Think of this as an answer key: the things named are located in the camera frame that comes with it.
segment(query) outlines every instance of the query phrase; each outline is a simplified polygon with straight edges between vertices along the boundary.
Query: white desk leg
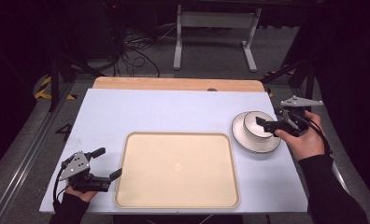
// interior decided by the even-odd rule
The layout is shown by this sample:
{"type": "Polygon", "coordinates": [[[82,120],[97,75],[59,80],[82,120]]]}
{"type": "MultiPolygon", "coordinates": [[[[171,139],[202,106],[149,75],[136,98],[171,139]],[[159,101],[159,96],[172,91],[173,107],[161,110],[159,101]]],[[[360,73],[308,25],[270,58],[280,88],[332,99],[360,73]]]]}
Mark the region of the white desk leg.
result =
{"type": "Polygon", "coordinates": [[[177,44],[176,44],[176,52],[174,53],[174,70],[179,70],[181,68],[181,54],[182,54],[182,39],[181,39],[181,5],[178,5],[178,13],[177,13],[177,44]]]}
{"type": "Polygon", "coordinates": [[[252,19],[251,26],[249,28],[249,39],[247,40],[247,42],[242,41],[244,54],[246,54],[247,63],[249,64],[249,70],[251,72],[257,71],[257,65],[255,64],[254,58],[252,57],[252,53],[249,47],[251,46],[252,39],[254,38],[255,30],[257,29],[258,20],[261,15],[261,9],[258,8],[255,11],[254,15],[255,16],[252,19]]]}

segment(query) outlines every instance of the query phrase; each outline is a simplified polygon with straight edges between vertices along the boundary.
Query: table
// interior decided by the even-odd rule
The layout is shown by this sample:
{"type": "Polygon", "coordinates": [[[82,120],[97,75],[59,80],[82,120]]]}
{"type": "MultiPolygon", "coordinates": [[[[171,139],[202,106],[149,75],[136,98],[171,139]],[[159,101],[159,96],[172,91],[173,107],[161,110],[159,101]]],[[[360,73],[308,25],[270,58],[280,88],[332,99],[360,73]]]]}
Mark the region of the table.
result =
{"type": "MultiPolygon", "coordinates": [[[[52,188],[61,161],[79,150],[89,152],[105,147],[107,153],[91,161],[91,173],[108,176],[119,168],[124,140],[135,130],[225,133],[232,143],[240,203],[230,209],[123,209],[114,203],[117,182],[114,181],[108,192],[97,194],[88,212],[111,215],[306,212],[306,195],[286,144],[281,141],[273,152],[255,154],[235,141],[232,120],[249,110],[274,117],[269,97],[258,81],[99,77],[79,110],[40,212],[53,212],[52,188]]],[[[59,189],[63,187],[64,183],[60,183],[59,189]]]]}

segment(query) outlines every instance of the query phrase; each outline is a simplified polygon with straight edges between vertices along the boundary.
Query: beige tray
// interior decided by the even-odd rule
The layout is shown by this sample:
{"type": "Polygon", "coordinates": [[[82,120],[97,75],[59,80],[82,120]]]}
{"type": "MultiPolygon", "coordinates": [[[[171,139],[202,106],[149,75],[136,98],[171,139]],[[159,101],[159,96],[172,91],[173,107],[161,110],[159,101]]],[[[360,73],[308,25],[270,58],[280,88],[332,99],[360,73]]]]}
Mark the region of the beige tray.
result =
{"type": "Polygon", "coordinates": [[[116,204],[123,208],[233,208],[239,201],[223,133],[131,133],[116,204]]]}

